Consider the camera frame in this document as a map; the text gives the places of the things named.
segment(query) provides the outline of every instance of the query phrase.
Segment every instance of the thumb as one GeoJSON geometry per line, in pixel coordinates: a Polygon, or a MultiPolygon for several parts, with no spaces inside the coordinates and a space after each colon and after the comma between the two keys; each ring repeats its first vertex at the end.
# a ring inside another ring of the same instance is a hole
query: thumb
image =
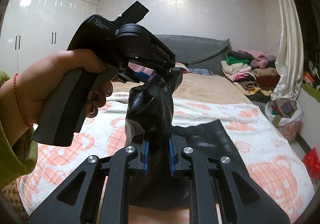
{"type": "Polygon", "coordinates": [[[93,73],[107,69],[107,65],[89,49],[56,52],[50,56],[50,61],[63,74],[81,67],[93,73]]]}

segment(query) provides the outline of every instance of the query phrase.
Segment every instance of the silver screw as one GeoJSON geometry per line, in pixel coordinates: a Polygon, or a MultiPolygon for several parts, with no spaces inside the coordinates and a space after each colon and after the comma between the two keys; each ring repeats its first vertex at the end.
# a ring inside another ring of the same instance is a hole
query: silver screw
{"type": "Polygon", "coordinates": [[[90,155],[88,157],[88,162],[89,163],[95,163],[98,160],[98,158],[95,155],[90,155]]]}
{"type": "Polygon", "coordinates": [[[221,157],[221,162],[223,162],[223,163],[230,163],[230,161],[231,161],[230,158],[227,156],[221,157]]]}
{"type": "Polygon", "coordinates": [[[125,148],[125,151],[126,151],[127,153],[132,153],[132,152],[135,151],[135,148],[134,148],[133,146],[128,146],[128,147],[125,148]]]}
{"type": "Polygon", "coordinates": [[[185,147],[183,149],[183,151],[186,153],[186,154],[191,154],[193,152],[193,149],[191,147],[185,147]]]}

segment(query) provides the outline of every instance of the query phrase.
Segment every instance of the pink basket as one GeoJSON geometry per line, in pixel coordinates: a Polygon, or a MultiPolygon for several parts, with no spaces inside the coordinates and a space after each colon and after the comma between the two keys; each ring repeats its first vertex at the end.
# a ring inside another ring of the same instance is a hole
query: pink basket
{"type": "Polygon", "coordinates": [[[287,139],[288,142],[290,143],[295,140],[297,132],[300,128],[300,125],[301,125],[301,119],[298,118],[283,126],[277,126],[276,128],[283,135],[283,137],[287,139]]]}

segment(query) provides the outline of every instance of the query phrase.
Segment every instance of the satin curtain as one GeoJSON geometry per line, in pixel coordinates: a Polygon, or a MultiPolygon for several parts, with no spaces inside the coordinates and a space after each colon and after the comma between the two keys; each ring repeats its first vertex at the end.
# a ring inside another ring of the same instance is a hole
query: satin curtain
{"type": "Polygon", "coordinates": [[[271,99],[297,99],[303,79],[303,41],[294,0],[278,0],[281,13],[280,52],[276,70],[280,80],[271,99]]]}

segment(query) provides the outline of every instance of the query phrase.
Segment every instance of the gray headboard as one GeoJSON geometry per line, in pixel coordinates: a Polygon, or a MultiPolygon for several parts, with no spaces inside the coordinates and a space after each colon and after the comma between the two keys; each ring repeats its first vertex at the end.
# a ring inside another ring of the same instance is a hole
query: gray headboard
{"type": "Polygon", "coordinates": [[[227,55],[229,40],[166,34],[156,37],[176,55],[176,62],[188,63],[189,68],[206,68],[223,76],[220,61],[227,55]]]}

